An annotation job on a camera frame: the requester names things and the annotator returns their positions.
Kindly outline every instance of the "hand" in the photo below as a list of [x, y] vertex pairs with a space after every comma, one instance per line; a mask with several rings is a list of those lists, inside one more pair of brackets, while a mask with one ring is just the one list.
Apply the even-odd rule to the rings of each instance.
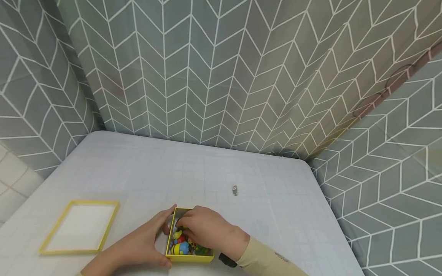
[[172, 263], [155, 249], [155, 239], [160, 228], [165, 235], [170, 232], [167, 218], [176, 207], [160, 211], [150, 221], [138, 227], [111, 247], [97, 255], [83, 270], [84, 276], [107, 276], [120, 266], [153, 264], [171, 268]]
[[220, 214], [206, 207], [195, 206], [178, 220], [186, 226], [184, 234], [207, 248], [219, 250], [238, 261], [247, 248], [250, 236], [238, 226], [228, 223]]

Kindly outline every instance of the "open box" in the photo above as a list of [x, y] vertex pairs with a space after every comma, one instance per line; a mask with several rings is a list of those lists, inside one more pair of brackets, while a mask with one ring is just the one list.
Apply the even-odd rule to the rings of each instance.
[[118, 201], [72, 200], [40, 249], [42, 255], [98, 253], [117, 215]]
[[173, 245], [173, 233], [176, 231], [175, 223], [178, 219], [180, 219], [187, 211], [191, 209], [187, 208], [175, 208], [172, 217], [172, 223], [170, 225], [170, 234], [168, 238], [168, 242], [166, 244], [165, 255], [172, 262], [181, 262], [181, 263], [210, 263], [213, 260], [214, 253], [213, 249], [210, 249], [209, 254], [205, 256], [201, 255], [174, 255], [171, 254], [171, 246]]

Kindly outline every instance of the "black object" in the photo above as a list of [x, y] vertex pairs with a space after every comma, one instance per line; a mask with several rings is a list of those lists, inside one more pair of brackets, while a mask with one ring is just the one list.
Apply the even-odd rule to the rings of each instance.
[[227, 257], [223, 253], [220, 254], [218, 259], [220, 261], [222, 261], [226, 266], [230, 266], [230, 267], [234, 268], [234, 267], [237, 267], [237, 265], [238, 265], [234, 260], [232, 260], [231, 258]]

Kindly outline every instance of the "finger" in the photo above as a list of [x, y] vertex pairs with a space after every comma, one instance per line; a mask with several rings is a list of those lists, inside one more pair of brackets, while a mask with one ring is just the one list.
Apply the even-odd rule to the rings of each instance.
[[163, 223], [163, 226], [162, 226], [161, 228], [162, 228], [163, 233], [164, 233], [165, 235], [169, 235], [169, 233], [170, 233], [170, 228], [169, 228], [169, 226], [168, 226], [166, 223]]
[[191, 240], [195, 241], [196, 243], [198, 243], [198, 239], [196, 238], [195, 234], [192, 232], [192, 230], [190, 229], [186, 229], [183, 231], [183, 234], [185, 234], [187, 237], [189, 237]]
[[195, 215], [195, 210], [189, 210], [189, 211], [184, 213], [183, 217], [184, 216], [193, 216], [193, 215]]
[[167, 259], [166, 256], [164, 256], [158, 251], [152, 253], [152, 256], [149, 258], [149, 263], [153, 265], [166, 267], [168, 269], [172, 268], [172, 262], [169, 259]]
[[193, 218], [191, 216], [184, 216], [176, 222], [175, 226], [177, 226], [177, 227], [186, 226], [186, 227], [191, 228], [192, 221], [193, 221]]
[[175, 210], [176, 204], [173, 204], [172, 207], [170, 207], [167, 210], [162, 210], [161, 212], [159, 212], [155, 217], [155, 228], [158, 230], [167, 220], [168, 217], [170, 217], [170, 215], [173, 214], [174, 210]]

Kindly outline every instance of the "wrist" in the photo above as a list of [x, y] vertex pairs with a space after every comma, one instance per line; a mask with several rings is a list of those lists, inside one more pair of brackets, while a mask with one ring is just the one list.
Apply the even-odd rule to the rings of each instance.
[[226, 241], [223, 241], [220, 251], [236, 262], [244, 254], [249, 241], [249, 234], [244, 232], [238, 226], [233, 226], [226, 238]]
[[108, 276], [123, 265], [119, 252], [112, 246], [100, 252], [81, 273], [84, 276]]

